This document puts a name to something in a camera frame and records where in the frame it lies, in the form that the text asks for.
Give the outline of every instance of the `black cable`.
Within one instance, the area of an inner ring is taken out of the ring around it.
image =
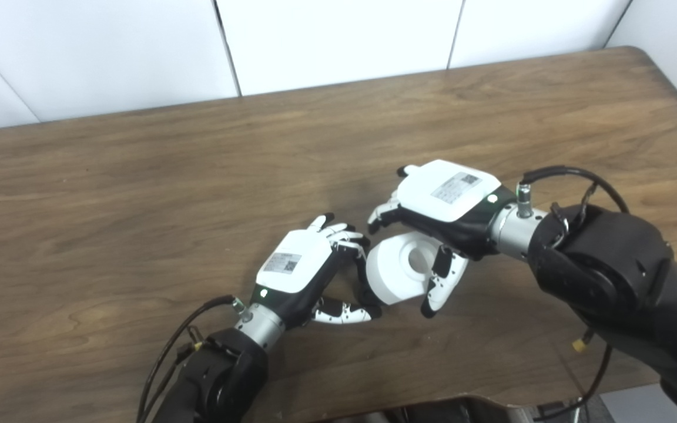
[[[607,180],[602,179],[593,172],[578,167],[548,166],[543,167],[542,169],[532,170],[524,173],[524,177],[521,179],[519,184],[534,184],[534,182],[537,182],[537,180],[545,179],[546,177],[564,176],[565,174],[574,174],[575,176],[585,177],[595,184],[600,185],[600,187],[602,187],[602,189],[608,193],[610,198],[612,198],[615,204],[618,205],[618,208],[621,210],[621,212],[629,212],[626,201],[623,200],[623,197],[621,197],[618,191],[616,191],[615,188],[613,188],[612,185],[607,182]]]
[[[210,301],[207,301],[204,305],[200,305],[198,310],[193,311],[191,315],[189,315],[185,319],[185,321],[183,321],[182,324],[179,325],[177,330],[175,330],[174,334],[172,334],[172,337],[169,338],[166,345],[163,346],[161,354],[159,354],[158,358],[156,359],[156,363],[154,363],[153,367],[150,369],[148,379],[145,381],[145,386],[143,386],[143,393],[140,395],[140,405],[138,407],[137,423],[140,423],[140,419],[142,418],[143,415],[145,415],[145,402],[148,400],[148,393],[150,393],[150,386],[153,384],[153,378],[156,377],[156,373],[158,373],[158,369],[161,367],[161,363],[163,362],[164,358],[166,358],[169,351],[171,351],[172,346],[174,346],[174,343],[177,342],[177,339],[182,334],[182,332],[184,332],[186,327],[189,326],[190,323],[192,323],[192,321],[195,320],[199,315],[205,313],[205,311],[210,310],[211,308],[217,306],[231,304],[233,302],[234,297],[232,295],[224,295],[223,297],[218,297]]]
[[[581,399],[579,401],[576,401],[574,404],[571,404],[570,406],[564,409],[560,409],[557,412],[535,418],[534,421],[549,420],[559,415],[564,415],[567,412],[571,412],[575,409],[578,409],[578,407],[585,405],[586,402],[588,402],[589,399],[592,397],[592,395],[594,395],[594,393],[597,391],[597,388],[599,388],[599,383],[602,382],[602,377],[604,377],[605,375],[605,370],[608,369],[608,364],[610,363],[610,356],[612,355],[612,353],[613,347],[610,346],[610,344],[607,344],[605,346],[605,353],[602,355],[602,362],[599,364],[599,370],[597,370],[597,375],[594,376],[592,385],[590,385],[589,389],[586,391],[586,394],[581,396]]]
[[[166,386],[169,385],[169,381],[172,380],[172,376],[174,375],[174,371],[177,369],[178,365],[179,362],[174,360],[174,364],[172,364],[172,366],[166,370],[166,374],[163,375],[161,383],[159,383],[158,388],[156,388],[156,393],[150,397],[150,401],[148,401],[148,407],[145,408],[145,412],[143,412],[143,415],[140,416],[138,420],[139,423],[145,423],[145,421],[148,420],[148,416],[150,415],[153,406],[156,404],[156,401],[158,401],[163,390],[166,389]]]

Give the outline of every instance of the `wood grain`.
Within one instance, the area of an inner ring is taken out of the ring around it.
[[[314,215],[362,225],[396,168],[434,158],[509,186],[538,166],[592,169],[677,254],[677,92],[628,48],[0,129],[0,421],[131,421],[184,316],[247,297]],[[534,196],[545,208],[584,189],[567,177]],[[330,294],[349,299],[354,280],[341,273]],[[234,320],[213,311],[201,326]],[[582,330],[526,267],[488,258],[435,319],[412,301],[370,324],[289,332],[248,419],[576,397],[604,347],[574,353]],[[655,381],[616,354],[601,389]]]

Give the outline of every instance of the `hole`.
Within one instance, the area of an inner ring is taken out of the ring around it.
[[[430,270],[430,267],[427,264],[427,260],[425,260],[425,256],[422,255],[422,251],[419,249],[412,249],[409,251],[409,266],[411,267],[412,270],[416,271],[417,273],[425,274]]]
[[[644,265],[642,265],[642,263],[639,262],[639,260],[636,261],[636,268],[639,269],[639,273],[641,273],[642,276],[647,276],[647,269],[644,268]]]

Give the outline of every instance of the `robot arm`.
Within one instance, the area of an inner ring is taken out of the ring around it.
[[[554,166],[527,174],[513,194],[489,174],[442,160],[398,174],[405,179],[370,216],[371,233],[402,222],[437,238],[444,247],[436,263],[447,251],[472,260],[503,253],[527,262],[540,289],[568,303],[609,345],[658,372],[677,404],[677,263],[660,232],[628,214],[605,180]],[[532,209],[529,184],[553,174],[580,174],[593,185],[579,206]],[[588,204],[598,185],[623,212]],[[428,297],[436,277],[433,269]],[[423,314],[434,315],[425,305]]]
[[[311,319],[347,324],[380,316],[378,307],[359,307],[322,297],[347,259],[354,260],[363,274],[364,247],[368,246],[368,240],[354,232],[354,227],[328,226],[331,219],[332,214],[325,214],[306,229],[287,233],[258,271],[250,307],[234,300],[232,305],[240,316],[234,327],[204,340],[193,339],[193,347],[179,351],[175,361],[175,366],[181,365],[177,381],[156,412],[154,423],[240,421],[265,385],[268,351],[285,331]],[[156,397],[171,375],[167,373]],[[153,400],[145,406],[149,388],[150,383],[140,400],[139,423],[145,422],[153,407]]]

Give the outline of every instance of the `label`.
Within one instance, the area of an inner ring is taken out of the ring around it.
[[[274,253],[263,271],[275,271],[275,273],[291,275],[296,264],[299,263],[299,259],[301,259],[299,254]]]
[[[437,187],[431,195],[448,204],[454,204],[456,203],[456,200],[459,200],[459,198],[464,195],[464,193],[480,182],[482,182],[482,180],[479,179],[479,177],[465,172],[459,172],[451,179],[446,180],[443,185]]]

